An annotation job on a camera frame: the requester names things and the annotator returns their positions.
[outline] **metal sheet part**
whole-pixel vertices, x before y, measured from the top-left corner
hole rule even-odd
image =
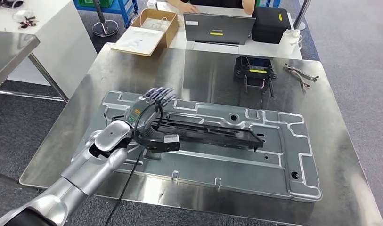
[[[103,129],[113,116],[123,115],[139,96],[135,93],[109,92],[91,120],[75,156],[93,131]],[[164,118],[223,128],[250,129],[261,137],[263,148],[255,152],[248,148],[182,140],[180,151],[162,153],[153,159],[144,156],[136,173],[168,179],[176,177],[180,182],[277,198],[299,201],[321,199],[308,131],[301,115],[175,100],[165,107]],[[136,161],[138,155],[138,151],[129,153],[127,163],[119,171],[131,171],[131,163]]]

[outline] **robotic arm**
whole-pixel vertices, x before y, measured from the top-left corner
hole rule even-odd
[[[115,120],[91,134],[84,149],[50,188],[27,204],[0,218],[0,226],[62,226],[79,205],[127,158],[135,140],[152,153],[177,151],[178,135],[165,135],[151,124],[174,95],[173,89],[153,88],[138,98],[124,121]]]

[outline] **yellow label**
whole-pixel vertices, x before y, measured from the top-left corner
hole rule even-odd
[[[222,33],[214,33],[214,32],[211,32],[211,33],[209,33],[210,35],[218,35],[218,36],[223,36],[223,34]]]
[[[258,73],[267,73],[266,71],[263,71],[263,70],[254,70],[254,69],[250,69],[251,72],[258,72]]]

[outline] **floor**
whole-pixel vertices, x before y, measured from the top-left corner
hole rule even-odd
[[[369,0],[312,1],[306,15],[310,27],[302,33],[302,57],[319,60],[320,56],[383,216],[383,0],[376,1],[375,6],[370,3]],[[139,0],[139,6],[145,8],[146,0]],[[293,18],[299,9],[297,0],[283,0],[281,7],[291,12]],[[79,13],[97,51],[105,42],[115,42],[125,31],[120,24],[117,35],[97,38],[91,33],[91,25],[98,21],[96,14]],[[118,15],[106,17],[121,22]],[[355,24],[363,24],[364,29],[356,29]],[[39,94],[52,92],[49,87],[13,81],[7,81],[2,88],[36,90]],[[0,173],[15,179],[20,177],[63,107],[61,102],[0,95]],[[0,217],[36,195],[0,182]],[[90,197],[66,225],[103,225],[113,205],[112,201]],[[274,224],[122,202],[110,225]]]
[[[383,217],[383,0],[314,0],[305,17]]]

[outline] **laptop lid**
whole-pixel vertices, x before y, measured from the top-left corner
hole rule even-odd
[[[184,13],[188,41],[245,45],[255,18]]]

